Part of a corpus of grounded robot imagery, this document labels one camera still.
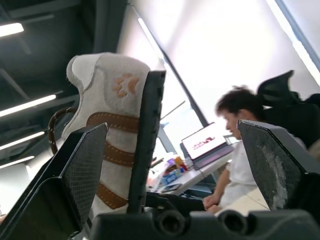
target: hand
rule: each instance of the hand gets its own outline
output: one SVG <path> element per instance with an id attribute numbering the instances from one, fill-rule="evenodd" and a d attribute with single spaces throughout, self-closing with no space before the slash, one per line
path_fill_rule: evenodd
<path id="1" fill-rule="evenodd" d="M 208 213 L 212 213 L 212 214 L 216 214 L 217 212 L 219 212 L 220 210 L 222 210 L 221 207 L 219 207 L 218 205 L 212 205 L 208 210 L 206 210 Z"/>
<path id="2" fill-rule="evenodd" d="M 203 206 L 204 209 L 209 209 L 212 205 L 218 205 L 220 202 L 220 197 L 216 194 L 212 194 L 210 196 L 207 196 L 203 199 Z"/>
<path id="3" fill-rule="evenodd" d="M 5 220 L 5 218 L 6 218 L 6 215 L 0 216 L 0 224 L 2 224 L 2 222 Z"/>

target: ceiling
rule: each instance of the ceiling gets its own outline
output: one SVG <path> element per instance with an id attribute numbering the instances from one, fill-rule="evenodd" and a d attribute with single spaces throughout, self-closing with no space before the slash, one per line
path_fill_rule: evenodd
<path id="1" fill-rule="evenodd" d="M 24 28 L 0 37 L 0 111 L 56 94 L 55 100 L 0 117 L 0 146 L 46 133 L 0 150 L 0 165 L 48 148 L 49 119 L 79 101 L 77 89 L 66 80 L 69 60 L 115 52 L 126 6 L 127 0 L 0 0 L 0 25 Z M 57 138 L 71 117 L 57 123 Z"/>

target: laptop screen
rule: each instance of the laptop screen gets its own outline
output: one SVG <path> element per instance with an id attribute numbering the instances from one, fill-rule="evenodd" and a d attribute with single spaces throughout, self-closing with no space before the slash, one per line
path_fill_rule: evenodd
<path id="1" fill-rule="evenodd" d="M 197 131 L 186 137 L 182 143 L 192 160 L 224 144 L 226 139 L 221 133 L 221 127 L 216 123 Z"/>

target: white shirt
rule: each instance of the white shirt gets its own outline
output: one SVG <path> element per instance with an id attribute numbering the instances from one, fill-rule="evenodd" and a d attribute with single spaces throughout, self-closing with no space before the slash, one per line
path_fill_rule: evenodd
<path id="1" fill-rule="evenodd" d="M 301 139 L 294 137 L 293 135 L 291 136 L 304 149 L 306 148 Z M 230 172 L 230 183 L 225 187 L 221 197 L 219 203 L 221 208 L 225 208 L 258 187 L 252 175 L 245 146 L 242 141 L 236 145 L 232 153 L 232 162 L 226 166 L 226 169 Z"/>

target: dark hair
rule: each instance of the dark hair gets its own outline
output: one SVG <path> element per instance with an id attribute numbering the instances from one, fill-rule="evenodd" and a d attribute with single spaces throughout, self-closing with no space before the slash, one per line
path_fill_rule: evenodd
<path id="1" fill-rule="evenodd" d="M 261 100 L 244 86 L 234 87 L 233 90 L 223 95 L 216 105 L 218 115 L 224 110 L 238 114 L 241 109 L 251 112 L 258 121 L 266 119 Z"/>

